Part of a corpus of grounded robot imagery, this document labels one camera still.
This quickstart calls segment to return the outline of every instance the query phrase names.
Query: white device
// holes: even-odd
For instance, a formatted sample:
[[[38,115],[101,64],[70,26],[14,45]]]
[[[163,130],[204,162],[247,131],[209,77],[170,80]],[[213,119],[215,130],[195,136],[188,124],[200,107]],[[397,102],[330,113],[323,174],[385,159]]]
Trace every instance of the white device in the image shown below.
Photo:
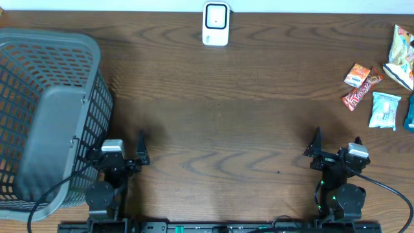
[[[225,46],[230,28],[230,7],[224,2],[208,2],[202,11],[202,42]]]

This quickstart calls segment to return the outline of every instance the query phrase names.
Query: gray basket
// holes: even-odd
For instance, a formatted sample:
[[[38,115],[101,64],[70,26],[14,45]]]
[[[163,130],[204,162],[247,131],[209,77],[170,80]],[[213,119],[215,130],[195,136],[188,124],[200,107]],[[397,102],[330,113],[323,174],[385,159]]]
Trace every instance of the gray basket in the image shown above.
[[[35,202],[83,168],[104,139],[113,101],[96,42],[80,34],[0,30],[0,219],[27,221]],[[50,194],[33,220],[84,203],[89,168]]]

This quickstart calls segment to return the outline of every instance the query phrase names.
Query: wood grain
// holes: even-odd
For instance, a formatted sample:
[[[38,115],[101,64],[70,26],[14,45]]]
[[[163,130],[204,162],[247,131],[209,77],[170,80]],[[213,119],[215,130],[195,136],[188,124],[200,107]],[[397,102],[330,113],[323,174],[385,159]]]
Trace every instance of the wood grain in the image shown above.
[[[354,63],[381,70],[394,24],[414,32],[413,16],[234,13],[230,21],[223,48],[202,44],[201,14],[191,13],[5,12],[0,27],[80,32],[98,42],[115,97],[110,137],[124,139],[133,156],[138,130],[147,134],[152,163],[131,179],[127,210],[138,218],[314,215],[321,173],[301,154],[317,126],[331,151],[361,136],[372,161],[364,174],[414,200],[414,135],[402,127],[411,93],[388,77],[374,88],[402,97],[397,131],[368,128],[371,93],[353,113],[340,100]],[[349,182],[367,190],[364,220],[379,221],[383,232],[403,226],[403,200]],[[87,210],[58,210],[34,232],[85,221]],[[0,222],[0,232],[25,231],[25,223]]]

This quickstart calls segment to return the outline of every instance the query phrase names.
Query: red candy wrapper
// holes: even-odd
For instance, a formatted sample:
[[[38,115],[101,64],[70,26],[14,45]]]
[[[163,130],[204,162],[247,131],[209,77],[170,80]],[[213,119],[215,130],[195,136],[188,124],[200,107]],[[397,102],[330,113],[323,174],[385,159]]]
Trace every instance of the red candy wrapper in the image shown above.
[[[358,88],[354,88],[346,96],[342,97],[342,102],[348,107],[349,110],[354,111],[356,105],[361,101],[362,97],[370,90],[372,86],[382,80],[382,76],[378,74],[375,68],[368,74],[365,82]]]

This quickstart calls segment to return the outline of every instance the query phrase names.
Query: blue package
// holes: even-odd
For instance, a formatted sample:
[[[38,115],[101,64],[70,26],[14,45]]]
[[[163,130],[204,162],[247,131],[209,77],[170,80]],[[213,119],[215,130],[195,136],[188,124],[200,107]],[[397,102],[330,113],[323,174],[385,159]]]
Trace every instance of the blue package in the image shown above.
[[[393,128],[395,131],[395,118],[398,101],[400,101],[401,97],[378,92],[373,92],[373,96],[373,115],[369,121],[369,127]]]
[[[407,119],[404,121],[404,128],[414,133],[414,94],[409,98],[409,109]]]

